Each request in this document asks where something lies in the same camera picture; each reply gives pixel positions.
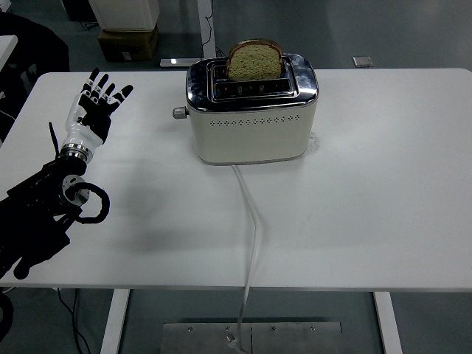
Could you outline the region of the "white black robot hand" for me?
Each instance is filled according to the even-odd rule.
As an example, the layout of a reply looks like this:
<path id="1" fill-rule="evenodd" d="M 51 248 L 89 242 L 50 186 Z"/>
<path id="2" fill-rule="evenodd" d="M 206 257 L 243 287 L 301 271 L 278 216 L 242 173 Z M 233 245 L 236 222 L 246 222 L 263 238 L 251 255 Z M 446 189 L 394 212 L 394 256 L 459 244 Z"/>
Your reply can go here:
<path id="1" fill-rule="evenodd" d="M 105 143 L 111 115 L 133 91 L 132 85 L 116 91 L 115 84 L 109 83 L 108 79 L 108 74 L 94 69 L 75 97 L 66 121 L 67 137 L 60 149 L 62 154 L 76 150 L 92 155 Z"/>

